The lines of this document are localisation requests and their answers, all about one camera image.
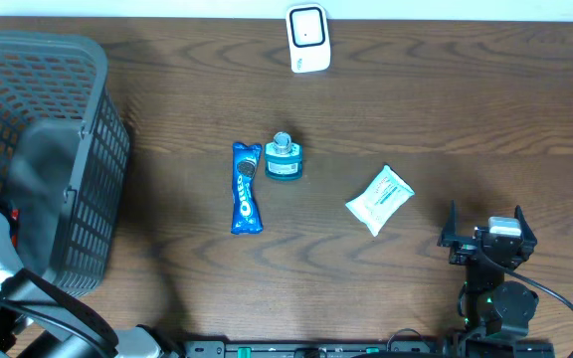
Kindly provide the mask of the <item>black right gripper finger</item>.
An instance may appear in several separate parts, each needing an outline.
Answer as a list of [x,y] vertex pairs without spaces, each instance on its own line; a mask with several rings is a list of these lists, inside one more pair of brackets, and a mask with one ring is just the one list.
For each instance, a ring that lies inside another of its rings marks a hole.
[[514,218],[518,221],[520,229],[521,229],[521,236],[526,243],[536,244],[537,239],[532,232],[531,228],[527,224],[524,214],[520,206],[516,206],[514,209]]
[[439,247],[457,248],[460,245],[461,239],[457,235],[457,216],[456,202],[452,201],[447,222],[443,226],[438,239]]

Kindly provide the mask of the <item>white teal wet wipes pack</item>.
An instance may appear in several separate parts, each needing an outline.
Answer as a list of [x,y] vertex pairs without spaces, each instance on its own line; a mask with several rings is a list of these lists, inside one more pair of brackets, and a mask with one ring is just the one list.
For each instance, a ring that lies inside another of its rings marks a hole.
[[365,191],[345,207],[377,237],[390,217],[414,195],[414,190],[389,165],[384,165]]

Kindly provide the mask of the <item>teal mouthwash bottle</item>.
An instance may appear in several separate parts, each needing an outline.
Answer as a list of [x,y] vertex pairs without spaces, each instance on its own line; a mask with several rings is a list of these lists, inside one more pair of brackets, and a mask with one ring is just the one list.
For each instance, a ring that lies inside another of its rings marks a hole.
[[292,181],[302,176],[302,147],[287,132],[276,133],[273,141],[265,145],[265,160],[265,173],[274,180]]

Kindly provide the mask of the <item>blue Oreo cookie pack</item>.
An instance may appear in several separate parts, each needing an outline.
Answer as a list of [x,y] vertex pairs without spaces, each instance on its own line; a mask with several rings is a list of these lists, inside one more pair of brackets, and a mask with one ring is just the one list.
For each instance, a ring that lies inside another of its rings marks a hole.
[[233,215],[231,233],[259,234],[263,230],[261,214],[253,194],[253,184],[262,154],[261,144],[232,144]]

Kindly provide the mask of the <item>red Nescafe coffee stick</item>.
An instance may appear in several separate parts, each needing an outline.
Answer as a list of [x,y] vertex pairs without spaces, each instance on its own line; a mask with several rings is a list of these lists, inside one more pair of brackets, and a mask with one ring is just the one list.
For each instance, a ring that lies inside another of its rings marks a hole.
[[13,209],[10,214],[11,242],[14,248],[18,246],[19,214],[18,209]]

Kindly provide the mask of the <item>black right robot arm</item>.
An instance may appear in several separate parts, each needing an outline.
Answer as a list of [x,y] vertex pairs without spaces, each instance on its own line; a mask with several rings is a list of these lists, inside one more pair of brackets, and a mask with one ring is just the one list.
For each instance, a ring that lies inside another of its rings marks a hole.
[[450,250],[451,265],[466,268],[458,298],[465,330],[448,338],[446,350],[454,357],[514,357],[539,302],[523,283],[505,278],[529,260],[537,245],[522,210],[515,208],[511,218],[491,217],[467,237],[457,233],[452,204],[438,245]]

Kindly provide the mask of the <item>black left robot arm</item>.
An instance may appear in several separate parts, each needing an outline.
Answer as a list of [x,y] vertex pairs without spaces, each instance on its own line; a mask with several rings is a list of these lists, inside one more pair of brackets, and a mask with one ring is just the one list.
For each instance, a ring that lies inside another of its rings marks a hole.
[[184,357],[185,349],[148,326],[114,330],[90,307],[23,267],[0,211],[0,357],[33,323],[43,328],[23,357]]

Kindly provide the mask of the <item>white barcode scanner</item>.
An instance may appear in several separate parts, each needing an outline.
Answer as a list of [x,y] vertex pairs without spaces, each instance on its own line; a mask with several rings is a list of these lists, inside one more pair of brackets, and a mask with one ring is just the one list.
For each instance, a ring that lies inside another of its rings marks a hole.
[[326,12],[318,4],[303,4],[286,11],[290,68],[295,74],[325,71],[331,63]]

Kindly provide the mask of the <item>grey plastic shopping basket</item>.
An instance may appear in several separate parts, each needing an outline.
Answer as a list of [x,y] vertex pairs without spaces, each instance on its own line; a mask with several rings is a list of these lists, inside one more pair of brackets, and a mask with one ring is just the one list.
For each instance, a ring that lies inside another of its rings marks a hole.
[[130,152],[106,78],[89,38],[0,31],[0,196],[24,266],[77,297],[103,280]]

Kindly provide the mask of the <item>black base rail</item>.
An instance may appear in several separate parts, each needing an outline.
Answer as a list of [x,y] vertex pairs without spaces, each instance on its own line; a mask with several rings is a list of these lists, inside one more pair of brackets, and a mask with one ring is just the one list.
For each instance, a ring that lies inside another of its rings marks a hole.
[[391,343],[193,340],[183,342],[182,346],[185,356],[190,358],[457,357],[457,349],[410,337],[398,337]]

